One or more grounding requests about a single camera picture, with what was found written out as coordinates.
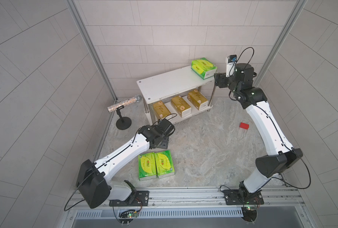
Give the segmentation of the gold tissue pack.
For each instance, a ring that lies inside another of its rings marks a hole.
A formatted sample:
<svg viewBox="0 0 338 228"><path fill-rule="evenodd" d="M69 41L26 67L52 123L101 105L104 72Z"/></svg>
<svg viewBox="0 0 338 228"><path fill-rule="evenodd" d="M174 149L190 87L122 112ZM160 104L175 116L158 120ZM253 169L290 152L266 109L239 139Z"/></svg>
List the gold tissue pack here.
<svg viewBox="0 0 338 228"><path fill-rule="evenodd" d="M180 117L186 117L191 114L191 106L181 96L173 97L171 99L171 105Z"/></svg>
<svg viewBox="0 0 338 228"><path fill-rule="evenodd" d="M166 105L162 101L158 101L153 104L153 110L156 118L161 120L167 116L171 115L170 110L166 107Z"/></svg>
<svg viewBox="0 0 338 228"><path fill-rule="evenodd" d="M209 101L197 89L188 92L187 99L200 111L208 106Z"/></svg>

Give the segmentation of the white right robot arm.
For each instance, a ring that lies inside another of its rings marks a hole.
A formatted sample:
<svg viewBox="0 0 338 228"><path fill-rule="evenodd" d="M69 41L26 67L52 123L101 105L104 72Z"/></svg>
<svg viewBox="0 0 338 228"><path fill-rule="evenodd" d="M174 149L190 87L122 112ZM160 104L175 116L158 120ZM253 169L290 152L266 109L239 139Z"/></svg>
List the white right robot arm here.
<svg viewBox="0 0 338 228"><path fill-rule="evenodd" d="M227 205L256 205L264 203L262 188L272 179L292 167L303 157L300 148L295 148L274 119L263 90L253 86L257 76L250 64L232 64L226 73L215 73L215 87L228 88L229 95L238 101L256 125L266 148L265 156L256 158L255 170L240 182L237 190L222 191Z"/></svg>

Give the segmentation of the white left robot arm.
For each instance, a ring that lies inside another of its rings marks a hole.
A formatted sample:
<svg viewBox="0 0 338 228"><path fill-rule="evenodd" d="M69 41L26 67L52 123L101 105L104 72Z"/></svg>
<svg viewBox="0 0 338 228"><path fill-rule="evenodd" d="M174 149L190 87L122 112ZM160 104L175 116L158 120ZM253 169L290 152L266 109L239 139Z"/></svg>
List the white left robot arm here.
<svg viewBox="0 0 338 228"><path fill-rule="evenodd" d="M127 163L149 149L159 148L175 132L167 119L137 130L134 137L117 150L94 162L86 160L80 166L76 182L79 191L91 209L106 200L119 200L132 204L137 190L129 181L113 181L114 175Z"/></svg>

